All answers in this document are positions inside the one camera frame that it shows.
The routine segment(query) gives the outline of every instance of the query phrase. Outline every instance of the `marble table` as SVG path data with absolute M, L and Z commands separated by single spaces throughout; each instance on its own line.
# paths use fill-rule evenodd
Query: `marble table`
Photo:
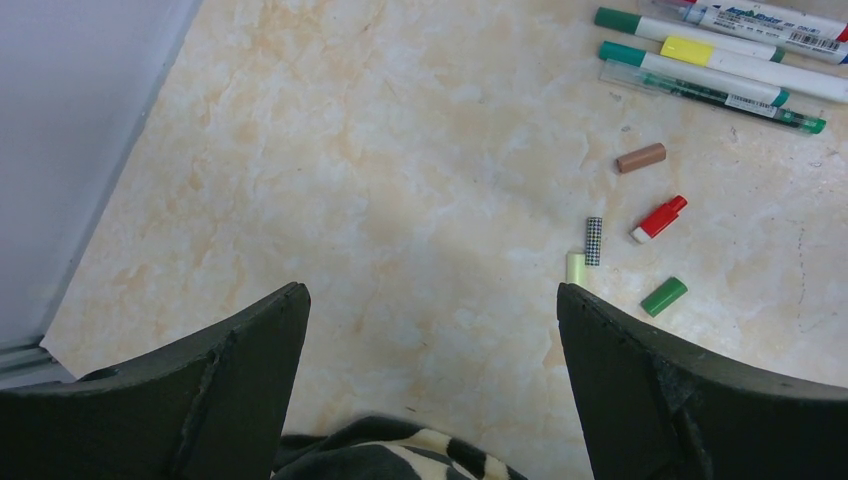
M 301 281 L 314 301 L 287 431 L 381 412 L 531 478 L 591 478 L 555 294 L 603 216 L 593 292 L 848 386 L 845 109 L 803 137 L 601 83 L 601 41 L 658 45 L 594 27 L 597 6 L 207 1 L 44 346 L 81 375 Z M 666 162 L 616 173 L 654 142 Z M 628 232 L 675 194 L 682 218 L 638 246 Z M 690 293 L 647 317 L 639 301 L 671 275 Z

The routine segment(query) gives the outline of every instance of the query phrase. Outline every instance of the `red marker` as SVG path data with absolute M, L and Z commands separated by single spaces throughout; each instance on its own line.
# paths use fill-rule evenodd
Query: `red marker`
M 677 220 L 677 215 L 688 204 L 689 202 L 680 195 L 674 197 L 670 202 L 656 209 L 630 235 L 639 243 L 648 243 Z

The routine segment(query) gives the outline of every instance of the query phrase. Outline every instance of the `fabric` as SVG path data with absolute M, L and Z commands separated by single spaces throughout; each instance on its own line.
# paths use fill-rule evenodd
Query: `fabric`
M 328 437 L 286 435 L 273 480 L 525 480 L 500 460 L 435 430 L 367 417 Z

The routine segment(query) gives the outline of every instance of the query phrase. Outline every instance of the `black plastic part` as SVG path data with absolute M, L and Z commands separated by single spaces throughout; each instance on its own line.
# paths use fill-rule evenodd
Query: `black plastic part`
M 848 478 L 848 389 L 723 357 L 576 285 L 557 316 L 595 478 Z
M 266 480 L 309 308 L 290 284 L 77 383 L 0 391 L 0 478 Z

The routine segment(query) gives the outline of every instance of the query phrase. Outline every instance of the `brown crayon piece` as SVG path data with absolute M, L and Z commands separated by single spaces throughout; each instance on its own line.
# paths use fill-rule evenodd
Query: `brown crayon piece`
M 636 150 L 633 153 L 628 153 L 623 157 L 619 157 L 615 161 L 618 165 L 618 171 L 621 173 L 630 173 L 634 170 L 662 162 L 666 158 L 665 146 L 662 143 L 655 143 L 650 147 L 645 147 L 641 150 Z

